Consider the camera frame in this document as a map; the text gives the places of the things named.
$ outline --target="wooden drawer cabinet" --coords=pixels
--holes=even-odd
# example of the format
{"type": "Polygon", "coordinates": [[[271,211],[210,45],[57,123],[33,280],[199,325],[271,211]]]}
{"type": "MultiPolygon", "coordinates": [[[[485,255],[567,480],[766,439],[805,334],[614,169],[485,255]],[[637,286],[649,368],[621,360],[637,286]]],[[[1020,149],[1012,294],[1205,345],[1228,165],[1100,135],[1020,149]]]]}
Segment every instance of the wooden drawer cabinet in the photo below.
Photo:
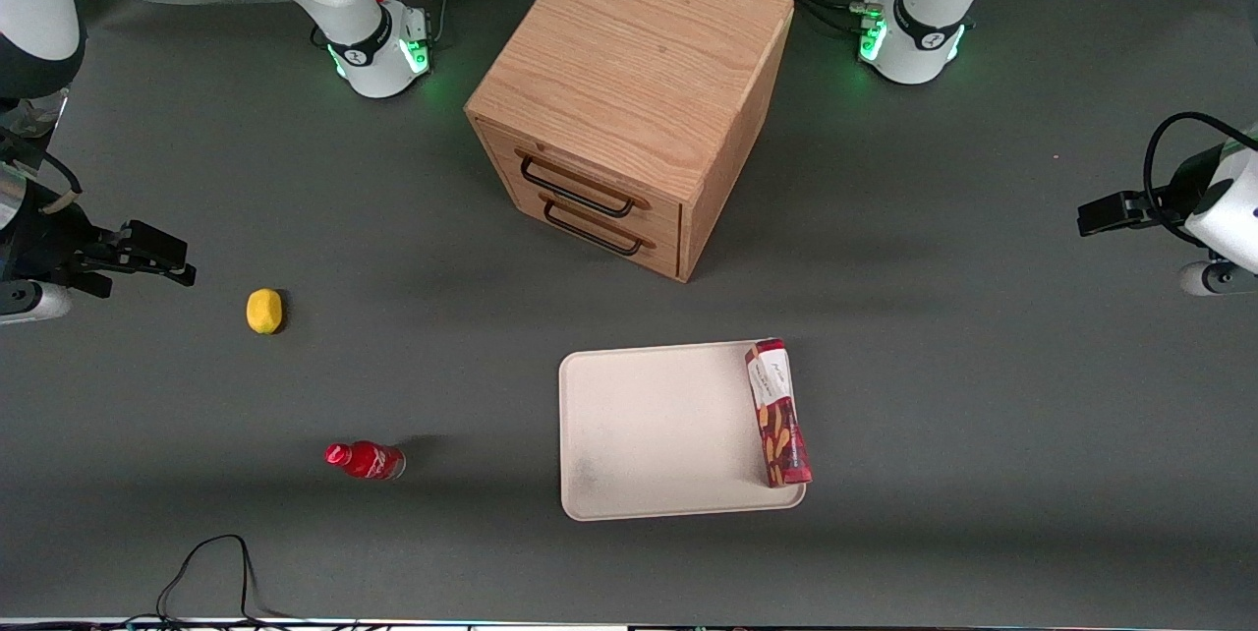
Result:
{"type": "Polygon", "coordinates": [[[686,282],[769,111],[790,0],[537,0],[465,111],[511,200],[686,282]]]}

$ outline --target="white tray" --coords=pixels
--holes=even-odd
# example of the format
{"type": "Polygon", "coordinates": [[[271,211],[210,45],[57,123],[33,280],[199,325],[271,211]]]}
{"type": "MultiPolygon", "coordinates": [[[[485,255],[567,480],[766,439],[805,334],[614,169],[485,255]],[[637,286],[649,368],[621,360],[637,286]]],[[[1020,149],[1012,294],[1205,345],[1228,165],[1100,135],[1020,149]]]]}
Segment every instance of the white tray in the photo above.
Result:
{"type": "Polygon", "coordinates": [[[571,353],[559,367],[560,491],[575,520],[771,510],[743,361],[755,341],[571,353]]]}

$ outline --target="metal handle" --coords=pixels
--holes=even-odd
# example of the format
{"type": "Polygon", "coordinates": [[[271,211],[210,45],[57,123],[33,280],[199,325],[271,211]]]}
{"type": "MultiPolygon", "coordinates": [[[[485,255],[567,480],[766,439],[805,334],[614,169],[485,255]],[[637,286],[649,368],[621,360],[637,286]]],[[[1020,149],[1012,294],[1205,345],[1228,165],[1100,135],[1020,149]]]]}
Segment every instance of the metal handle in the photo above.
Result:
{"type": "Polygon", "coordinates": [[[550,214],[550,210],[552,210],[554,207],[555,202],[547,201],[546,209],[542,210],[542,215],[545,215],[547,222],[556,225],[556,228],[562,228],[565,229],[565,231],[571,233],[575,236],[585,238],[586,241],[594,243],[594,245],[600,246],[600,249],[611,250],[616,255],[624,255],[624,258],[633,258],[633,255],[638,255],[638,250],[642,250],[643,245],[642,238],[638,238],[638,240],[633,241],[632,249],[623,249],[623,246],[615,245],[615,243],[604,241],[603,238],[595,236],[594,233],[582,231],[582,229],[576,228],[576,225],[571,225],[570,222],[566,222],[566,220],[555,219],[554,215],[550,214]]]}
{"type": "Polygon", "coordinates": [[[530,184],[537,184],[540,187],[550,189],[550,191],[559,194],[559,196],[565,197],[567,201],[579,202],[579,205],[584,205],[585,209],[596,210],[599,214],[608,215],[608,217],[611,219],[624,219],[625,215],[629,215],[629,211],[633,210],[633,200],[625,200],[624,209],[615,210],[611,209],[611,206],[601,205],[599,201],[590,201],[587,197],[580,196],[580,194],[567,191],[567,189],[561,187],[559,184],[547,182],[546,178],[535,177],[535,175],[528,172],[530,166],[533,165],[533,157],[526,156],[525,152],[520,152],[520,156],[525,157],[520,165],[520,172],[525,175],[525,178],[530,184]]]}

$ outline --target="plastic bottle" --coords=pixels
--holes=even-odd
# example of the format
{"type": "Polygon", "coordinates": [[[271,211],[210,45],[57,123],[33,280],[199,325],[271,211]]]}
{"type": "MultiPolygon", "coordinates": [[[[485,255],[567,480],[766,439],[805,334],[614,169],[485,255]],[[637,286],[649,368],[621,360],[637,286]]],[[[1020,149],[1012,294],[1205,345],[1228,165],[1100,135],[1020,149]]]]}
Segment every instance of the plastic bottle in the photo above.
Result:
{"type": "Polygon", "coordinates": [[[406,469],[406,455],[401,450],[366,440],[330,444],[323,460],[341,466],[355,479],[396,479],[406,469]]]}

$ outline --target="gray table surface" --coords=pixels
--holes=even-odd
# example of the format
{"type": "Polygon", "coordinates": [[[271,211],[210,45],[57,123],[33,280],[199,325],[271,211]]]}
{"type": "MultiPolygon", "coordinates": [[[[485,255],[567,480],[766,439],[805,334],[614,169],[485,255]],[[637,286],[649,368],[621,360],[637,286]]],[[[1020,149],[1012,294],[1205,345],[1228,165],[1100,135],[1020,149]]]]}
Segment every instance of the gray table surface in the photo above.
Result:
{"type": "MultiPolygon", "coordinates": [[[[1162,117],[1258,117],[1242,0],[979,0],[926,88],[796,21],[688,285],[509,205],[462,104],[530,1],[452,0],[389,102],[294,5],[94,10],[53,151],[200,278],[0,331],[0,615],[147,611],[237,532],[304,616],[1253,626],[1258,298],[1181,295],[1165,234],[1074,229],[1162,117]],[[258,287],[283,336],[247,329],[258,287]],[[564,515],[566,353],[756,336],[791,348],[798,509],[564,515]],[[406,441],[404,480],[321,463],[352,437],[406,441]]],[[[1161,173],[1213,142],[1177,128],[1161,173]]],[[[231,616],[234,561],[171,610],[231,616]]]]}

